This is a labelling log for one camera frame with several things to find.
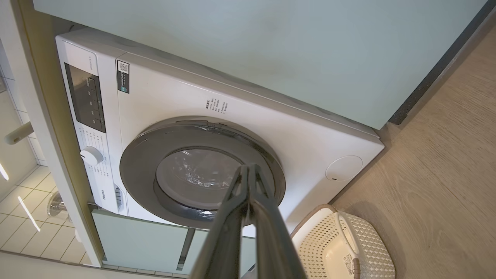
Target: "sticker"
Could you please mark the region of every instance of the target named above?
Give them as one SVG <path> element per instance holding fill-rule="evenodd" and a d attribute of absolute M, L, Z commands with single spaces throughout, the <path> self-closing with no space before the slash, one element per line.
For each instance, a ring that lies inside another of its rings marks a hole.
<path fill-rule="evenodd" d="M 219 99 L 209 99 L 207 100 L 207 103 L 205 104 L 205 108 L 208 110 L 213 110 L 218 113 L 226 113 L 227 107 L 228 107 L 228 102 L 223 102 Z"/>
<path fill-rule="evenodd" d="M 346 269 L 348 270 L 348 274 L 351 276 L 355 274 L 355 267 L 353 265 L 353 258 L 351 257 L 351 254 L 346 255 L 343 257 L 344 264 L 346 265 Z"/>
<path fill-rule="evenodd" d="M 129 94 L 129 64 L 117 60 L 117 90 Z"/>

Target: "round door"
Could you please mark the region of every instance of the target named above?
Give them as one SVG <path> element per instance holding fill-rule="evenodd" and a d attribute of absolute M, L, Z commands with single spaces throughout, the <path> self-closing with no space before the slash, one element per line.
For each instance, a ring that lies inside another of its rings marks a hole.
<path fill-rule="evenodd" d="M 209 229 L 234 172 L 255 163 L 280 204 L 286 183 L 274 151 L 242 127 L 198 118 L 158 122 L 127 146 L 120 172 L 129 194 L 162 219 Z"/>

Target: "washing machine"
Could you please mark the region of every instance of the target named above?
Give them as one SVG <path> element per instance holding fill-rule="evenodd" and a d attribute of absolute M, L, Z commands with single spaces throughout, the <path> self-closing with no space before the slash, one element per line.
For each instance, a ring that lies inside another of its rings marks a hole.
<path fill-rule="evenodd" d="M 369 127 L 124 38 L 56 42 L 94 200 L 116 214 L 209 229 L 235 170 L 256 163 L 291 231 L 384 147 Z"/>

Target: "white plastic basket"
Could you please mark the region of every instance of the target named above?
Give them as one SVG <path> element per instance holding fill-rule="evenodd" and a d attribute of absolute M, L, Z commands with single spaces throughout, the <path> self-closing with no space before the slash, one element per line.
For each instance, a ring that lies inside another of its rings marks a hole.
<path fill-rule="evenodd" d="M 320 205 L 291 233 L 308 278 L 393 279 L 391 257 L 372 225 Z"/>

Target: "wooden floor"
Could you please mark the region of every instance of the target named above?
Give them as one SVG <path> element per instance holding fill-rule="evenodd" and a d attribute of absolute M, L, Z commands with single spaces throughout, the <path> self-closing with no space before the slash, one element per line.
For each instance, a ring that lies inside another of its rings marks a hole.
<path fill-rule="evenodd" d="M 396 278 L 496 278 L 496 28 L 332 203 L 374 225 Z"/>

